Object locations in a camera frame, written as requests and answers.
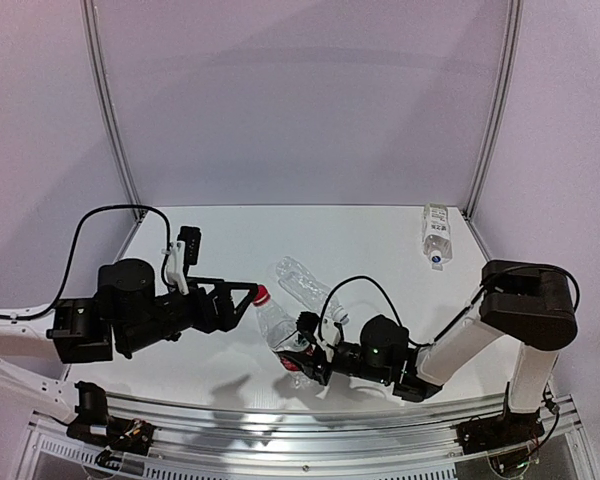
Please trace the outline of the red label plastic bottle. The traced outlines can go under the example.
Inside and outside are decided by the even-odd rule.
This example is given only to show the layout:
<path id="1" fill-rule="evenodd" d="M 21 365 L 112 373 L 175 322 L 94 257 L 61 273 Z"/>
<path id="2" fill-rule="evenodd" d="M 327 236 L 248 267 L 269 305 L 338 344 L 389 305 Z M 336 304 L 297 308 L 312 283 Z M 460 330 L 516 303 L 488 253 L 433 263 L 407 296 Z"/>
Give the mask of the red label plastic bottle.
<path id="1" fill-rule="evenodd" d="M 314 349 L 296 329 L 296 321 L 272 297 L 266 304 L 254 307 L 261 335 L 277 358 L 277 353 L 283 350 Z M 308 388 L 312 383 L 303 372 L 289 371 L 286 368 L 285 370 L 291 376 L 292 385 L 296 389 Z"/>

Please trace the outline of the clear crushed plastic bottle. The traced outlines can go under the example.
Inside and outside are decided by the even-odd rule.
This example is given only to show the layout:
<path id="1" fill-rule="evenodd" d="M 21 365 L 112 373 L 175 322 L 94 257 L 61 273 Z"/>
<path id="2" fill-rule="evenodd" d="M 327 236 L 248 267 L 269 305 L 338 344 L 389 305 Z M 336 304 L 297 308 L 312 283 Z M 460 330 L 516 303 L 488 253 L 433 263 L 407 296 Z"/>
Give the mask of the clear crushed plastic bottle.
<path id="1" fill-rule="evenodd" d="M 285 256 L 275 266 L 279 286 L 309 311 L 320 314 L 327 306 L 324 317 L 332 322 L 346 325 L 349 316 L 336 295 L 327 297 L 331 288 L 319 281 L 298 260 Z"/>

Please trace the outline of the red bottle cap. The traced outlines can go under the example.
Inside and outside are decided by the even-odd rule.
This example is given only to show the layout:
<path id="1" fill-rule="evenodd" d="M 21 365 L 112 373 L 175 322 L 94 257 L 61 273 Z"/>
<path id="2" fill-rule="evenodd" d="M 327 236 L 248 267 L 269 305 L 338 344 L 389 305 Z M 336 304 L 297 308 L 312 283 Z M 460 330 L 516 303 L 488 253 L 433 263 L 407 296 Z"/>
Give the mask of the red bottle cap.
<path id="1" fill-rule="evenodd" d="M 256 307 L 259 307 L 263 304 L 266 304 L 271 299 L 271 295 L 268 289 L 264 285 L 259 285 L 257 289 L 256 296 L 254 297 L 252 304 Z"/>

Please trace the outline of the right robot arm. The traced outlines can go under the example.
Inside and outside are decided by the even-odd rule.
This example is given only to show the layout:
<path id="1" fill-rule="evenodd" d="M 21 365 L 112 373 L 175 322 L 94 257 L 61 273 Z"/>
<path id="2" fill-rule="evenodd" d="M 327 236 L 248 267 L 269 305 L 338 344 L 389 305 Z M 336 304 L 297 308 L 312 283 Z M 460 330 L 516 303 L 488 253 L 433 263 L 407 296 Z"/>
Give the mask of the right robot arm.
<path id="1" fill-rule="evenodd" d="M 397 318 L 384 315 L 363 325 L 357 343 L 345 341 L 342 333 L 328 339 L 324 316 L 303 312 L 296 325 L 309 348 L 278 356 L 321 385 L 339 373 L 390 386 L 400 399 L 420 403 L 486 347 L 511 337 L 520 349 L 505 409 L 530 415 L 540 409 L 559 352 L 576 338 L 579 301 L 577 281 L 561 267 L 491 260 L 474 296 L 427 344 L 412 341 Z"/>

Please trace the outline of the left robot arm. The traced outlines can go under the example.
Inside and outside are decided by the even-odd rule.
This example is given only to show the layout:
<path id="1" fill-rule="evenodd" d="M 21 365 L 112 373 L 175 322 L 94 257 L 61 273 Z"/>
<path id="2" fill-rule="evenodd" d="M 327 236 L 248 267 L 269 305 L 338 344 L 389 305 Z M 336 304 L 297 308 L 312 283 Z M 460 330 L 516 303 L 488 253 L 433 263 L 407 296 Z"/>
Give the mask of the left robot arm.
<path id="1" fill-rule="evenodd" d="M 34 409 L 68 425 L 82 417 L 105 425 L 105 391 L 94 383 L 53 380 L 8 362 L 10 356 L 58 359 L 64 365 L 131 359 L 183 332 L 229 332 L 237 327 L 259 287 L 249 282 L 172 274 L 159 295 L 154 269 L 139 259 L 105 265 L 91 298 L 60 299 L 43 316 L 23 319 L 0 312 L 0 390 L 28 400 Z"/>

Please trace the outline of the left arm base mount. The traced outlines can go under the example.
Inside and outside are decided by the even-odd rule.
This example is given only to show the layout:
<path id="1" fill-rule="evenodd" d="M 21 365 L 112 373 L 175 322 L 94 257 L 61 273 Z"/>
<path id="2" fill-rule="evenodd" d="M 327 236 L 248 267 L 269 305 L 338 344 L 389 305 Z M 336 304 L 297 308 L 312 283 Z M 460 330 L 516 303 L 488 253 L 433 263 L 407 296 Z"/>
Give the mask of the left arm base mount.
<path id="1" fill-rule="evenodd" d="M 75 418 L 67 424 L 69 438 L 97 446 L 94 463 L 101 468 L 121 466 L 125 454 L 147 457 L 156 427 L 150 422 L 125 419 L 109 413 L 107 396 L 95 383 L 79 381 Z"/>

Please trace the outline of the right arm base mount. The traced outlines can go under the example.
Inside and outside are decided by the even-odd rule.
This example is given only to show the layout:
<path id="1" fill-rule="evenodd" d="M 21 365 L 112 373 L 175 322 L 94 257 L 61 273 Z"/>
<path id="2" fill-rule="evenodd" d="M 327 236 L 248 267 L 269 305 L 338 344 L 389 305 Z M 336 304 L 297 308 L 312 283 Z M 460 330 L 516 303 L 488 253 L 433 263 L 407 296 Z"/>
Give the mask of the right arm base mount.
<path id="1" fill-rule="evenodd" d="M 509 390 L 506 387 L 501 413 L 485 418 L 472 417 L 455 427 L 457 442 L 465 455 L 539 440 L 543 436 L 542 441 L 529 452 L 529 455 L 533 455 L 551 438 L 560 419 L 559 405 L 546 394 L 542 395 L 541 405 L 555 417 L 551 429 L 546 433 L 540 419 L 540 409 L 527 414 L 511 410 L 508 405 Z"/>

